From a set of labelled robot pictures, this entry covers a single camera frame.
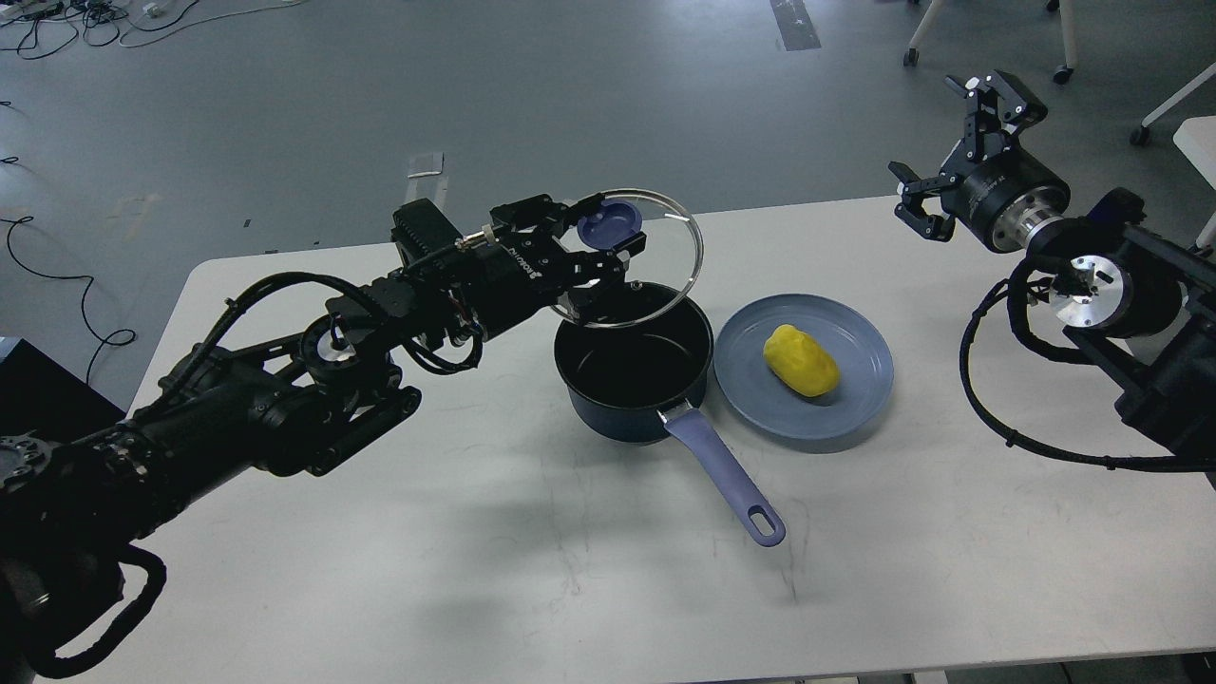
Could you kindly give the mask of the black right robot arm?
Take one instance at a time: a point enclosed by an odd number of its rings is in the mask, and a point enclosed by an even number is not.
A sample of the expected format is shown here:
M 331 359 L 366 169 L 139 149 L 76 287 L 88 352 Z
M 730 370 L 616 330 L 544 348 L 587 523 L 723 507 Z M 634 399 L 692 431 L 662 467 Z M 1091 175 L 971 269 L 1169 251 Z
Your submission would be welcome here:
M 946 242 L 957 224 L 992 253 L 1019 253 L 972 312 L 959 341 L 959 381 L 976 417 L 1008 447 L 1107 470 L 1214 476 L 1214 264 L 1143 226 L 1144 201 L 1111 189 L 1070 217 L 1070 189 L 1021 147 L 1048 108 L 1017 75 L 947 77 L 964 100 L 963 131 L 934 175 L 902 161 L 894 213 L 921 239 Z M 1121 389 L 1115 408 L 1165 456 L 1075 453 L 1003 424 L 976 396 L 970 351 L 984 316 L 1004 305 L 1010 333 L 1031 353 L 1098 368 Z

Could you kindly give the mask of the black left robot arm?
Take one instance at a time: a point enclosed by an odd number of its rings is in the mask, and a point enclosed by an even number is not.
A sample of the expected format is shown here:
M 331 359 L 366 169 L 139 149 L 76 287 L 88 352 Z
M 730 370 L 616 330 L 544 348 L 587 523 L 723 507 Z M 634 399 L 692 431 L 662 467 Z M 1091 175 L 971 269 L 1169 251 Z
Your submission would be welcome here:
M 482 364 L 484 344 L 551 305 L 581 324 L 644 250 L 634 204 L 606 192 L 499 206 L 465 237 L 430 200 L 392 215 L 401 265 L 368 285 L 285 271 L 226 299 L 207 337 L 131 417 L 64 442 L 2 437 L 2 680 L 91 669 L 168 581 L 136 545 L 248 469 L 334 471 L 404 424 L 426 372 Z

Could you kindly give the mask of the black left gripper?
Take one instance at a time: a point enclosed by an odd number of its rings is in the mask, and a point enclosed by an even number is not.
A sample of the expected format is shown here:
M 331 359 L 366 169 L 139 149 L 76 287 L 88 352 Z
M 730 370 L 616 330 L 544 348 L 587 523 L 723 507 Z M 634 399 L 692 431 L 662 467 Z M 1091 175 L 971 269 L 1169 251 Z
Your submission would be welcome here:
M 634 202 L 599 192 L 568 206 L 537 195 L 489 215 L 495 241 L 472 250 L 462 291 L 483 336 L 557 303 L 563 319 L 607 319 L 634 259 L 618 250 L 643 235 Z

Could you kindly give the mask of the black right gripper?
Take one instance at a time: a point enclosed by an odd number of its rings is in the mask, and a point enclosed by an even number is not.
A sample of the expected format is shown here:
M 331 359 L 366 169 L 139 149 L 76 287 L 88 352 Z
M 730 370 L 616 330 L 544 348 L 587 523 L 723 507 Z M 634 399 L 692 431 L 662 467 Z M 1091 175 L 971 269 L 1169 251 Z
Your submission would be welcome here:
M 956 220 L 993 253 L 1025 248 L 1042 219 L 1060 215 L 1070 187 L 1019 147 L 1021 130 L 1046 120 L 1048 107 L 1017 75 L 993 69 L 962 82 L 945 77 L 966 101 L 963 134 L 935 176 L 921 178 L 903 161 L 886 166 L 899 183 L 894 214 L 921 239 L 950 242 Z M 940 198 L 945 214 L 924 209 Z

